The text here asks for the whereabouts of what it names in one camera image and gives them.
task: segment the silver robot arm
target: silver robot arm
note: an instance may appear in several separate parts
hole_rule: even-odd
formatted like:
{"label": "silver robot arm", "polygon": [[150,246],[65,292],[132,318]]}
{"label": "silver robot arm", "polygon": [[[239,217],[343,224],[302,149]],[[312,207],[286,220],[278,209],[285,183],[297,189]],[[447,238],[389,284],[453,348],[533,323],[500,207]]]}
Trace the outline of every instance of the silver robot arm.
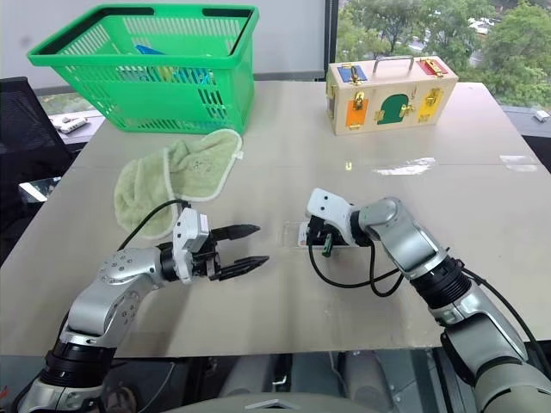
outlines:
{"label": "silver robot arm", "polygon": [[458,375],[474,386],[480,411],[549,412],[551,382],[526,362],[517,331],[399,199],[356,207],[316,188],[306,215],[313,217],[309,231],[330,225],[350,245],[366,245],[366,237],[381,241],[444,328],[443,347]]}
{"label": "silver robot arm", "polygon": [[100,267],[94,281],[72,303],[46,366],[34,380],[20,412],[81,410],[99,403],[103,380],[144,297],[180,280],[198,276],[227,280],[268,260],[252,256],[220,266],[218,241],[246,237],[260,228],[231,225],[209,230],[207,216],[184,208],[172,243],[116,252]]}

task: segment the beige table surface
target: beige table surface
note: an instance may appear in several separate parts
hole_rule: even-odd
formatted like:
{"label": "beige table surface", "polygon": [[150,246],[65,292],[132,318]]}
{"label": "beige table surface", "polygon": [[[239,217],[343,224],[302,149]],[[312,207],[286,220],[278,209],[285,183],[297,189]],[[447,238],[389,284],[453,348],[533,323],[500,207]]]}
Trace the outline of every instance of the beige table surface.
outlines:
{"label": "beige table surface", "polygon": [[[2,267],[2,354],[50,348],[71,302],[126,236],[112,201],[121,167],[184,136],[122,133],[104,123]],[[175,282],[152,293],[119,355],[438,345],[441,329],[406,282],[381,299],[368,287],[340,290],[316,277],[306,251],[295,246],[315,187],[357,205],[399,196],[452,255],[511,301],[538,339],[551,338],[551,176],[481,84],[459,83],[436,126],[335,136],[323,83],[257,83],[243,151],[220,197],[194,207],[212,227],[262,226],[220,243],[223,262],[265,254],[270,260],[234,280]],[[380,273],[391,265],[378,252]],[[365,250],[318,261],[335,280],[366,277]]]}

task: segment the black office chair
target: black office chair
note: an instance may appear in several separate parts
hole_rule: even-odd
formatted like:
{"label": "black office chair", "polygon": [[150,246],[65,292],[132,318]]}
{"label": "black office chair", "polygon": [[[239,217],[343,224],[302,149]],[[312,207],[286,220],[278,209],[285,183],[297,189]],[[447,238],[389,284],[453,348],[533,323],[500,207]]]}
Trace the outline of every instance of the black office chair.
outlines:
{"label": "black office chair", "polygon": [[74,160],[26,77],[0,80],[1,259],[27,228],[38,206],[21,197],[19,184],[62,176]]}

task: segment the wooden box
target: wooden box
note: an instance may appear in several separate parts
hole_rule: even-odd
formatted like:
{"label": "wooden box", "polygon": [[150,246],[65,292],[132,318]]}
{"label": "wooden box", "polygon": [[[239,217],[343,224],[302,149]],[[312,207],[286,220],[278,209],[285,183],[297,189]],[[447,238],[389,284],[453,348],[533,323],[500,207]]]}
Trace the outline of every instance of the wooden box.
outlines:
{"label": "wooden box", "polygon": [[327,111],[336,134],[434,124],[457,83],[437,56],[333,63]]}

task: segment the green towel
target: green towel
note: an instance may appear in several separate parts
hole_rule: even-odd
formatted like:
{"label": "green towel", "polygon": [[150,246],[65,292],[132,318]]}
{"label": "green towel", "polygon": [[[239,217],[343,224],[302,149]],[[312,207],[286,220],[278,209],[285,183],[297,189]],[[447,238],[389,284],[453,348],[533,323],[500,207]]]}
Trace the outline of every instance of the green towel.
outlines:
{"label": "green towel", "polygon": [[[115,216],[132,231],[156,206],[181,198],[206,201],[217,197],[236,157],[241,137],[232,129],[220,129],[201,140],[180,139],[161,151],[133,160],[122,170],[115,185]],[[140,231],[142,237],[166,237],[178,218],[178,205],[159,211]]]}

